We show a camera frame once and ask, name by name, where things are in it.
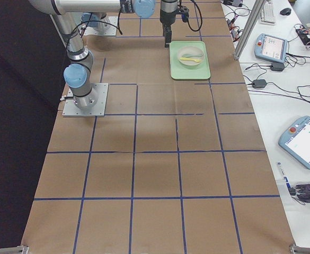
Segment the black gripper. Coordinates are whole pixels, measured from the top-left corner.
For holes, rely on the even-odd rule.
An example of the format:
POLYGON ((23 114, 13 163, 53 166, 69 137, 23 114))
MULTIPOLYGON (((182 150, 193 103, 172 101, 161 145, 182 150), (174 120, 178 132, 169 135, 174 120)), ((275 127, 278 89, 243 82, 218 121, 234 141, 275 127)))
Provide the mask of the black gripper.
POLYGON ((163 28, 163 37, 164 37, 164 46, 168 48, 170 46, 172 40, 172 31, 170 28, 172 24, 175 23, 176 20, 176 11, 166 12, 164 10, 160 10, 160 22, 163 28))

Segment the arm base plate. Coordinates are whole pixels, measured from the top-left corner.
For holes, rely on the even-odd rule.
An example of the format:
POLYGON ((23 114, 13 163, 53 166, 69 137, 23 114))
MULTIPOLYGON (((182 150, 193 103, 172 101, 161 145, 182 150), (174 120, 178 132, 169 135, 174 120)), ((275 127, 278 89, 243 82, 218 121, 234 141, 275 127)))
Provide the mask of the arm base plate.
POLYGON ((68 89, 62 113, 64 117, 104 117, 109 84, 91 83, 91 85, 91 93, 83 98, 73 96, 71 89, 68 89))
POLYGON ((106 16, 102 20, 92 15, 84 35, 96 35, 99 37, 115 37, 117 32, 117 16, 106 16))

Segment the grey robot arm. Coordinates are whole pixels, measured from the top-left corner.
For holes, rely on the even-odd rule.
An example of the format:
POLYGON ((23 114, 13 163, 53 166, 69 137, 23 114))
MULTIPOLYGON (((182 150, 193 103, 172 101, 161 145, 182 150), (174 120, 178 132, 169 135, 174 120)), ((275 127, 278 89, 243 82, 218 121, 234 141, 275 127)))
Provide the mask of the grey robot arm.
POLYGON ((155 1, 30 1, 30 4, 50 14, 65 42, 70 65, 64 70, 64 79, 73 93, 74 105, 88 110, 98 100, 98 93, 90 83, 93 55, 84 45, 71 12, 121 12, 150 17, 155 10, 155 1))
MULTIPOLYGON (((118 13, 135 13, 142 19, 147 19, 155 11, 155 1, 120 1, 120 10, 118 13)), ((171 26, 176 21, 177 15, 182 16, 183 22, 189 20, 189 9, 181 4, 181 1, 161 1, 160 4, 160 22, 163 29, 164 46, 167 48, 172 41, 171 26)), ((88 27, 98 31, 104 31, 108 26, 108 17, 105 13, 84 12, 81 21, 88 27)))

